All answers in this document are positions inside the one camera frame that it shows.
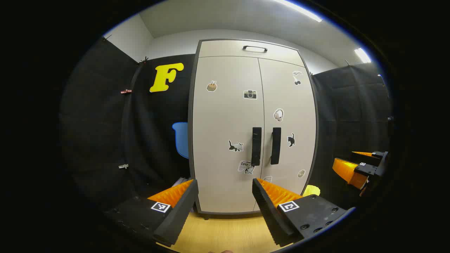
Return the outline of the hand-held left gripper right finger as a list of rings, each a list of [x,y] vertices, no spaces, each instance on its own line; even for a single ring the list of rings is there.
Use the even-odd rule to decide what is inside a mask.
[[[252,194],[274,242],[281,247],[312,240],[355,211],[317,194],[300,196],[260,178],[253,179]]]

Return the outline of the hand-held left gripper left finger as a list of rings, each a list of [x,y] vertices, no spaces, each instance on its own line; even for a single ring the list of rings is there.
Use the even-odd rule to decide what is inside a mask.
[[[198,197],[198,182],[190,179],[150,197],[133,197],[104,212],[141,242],[171,247]]]

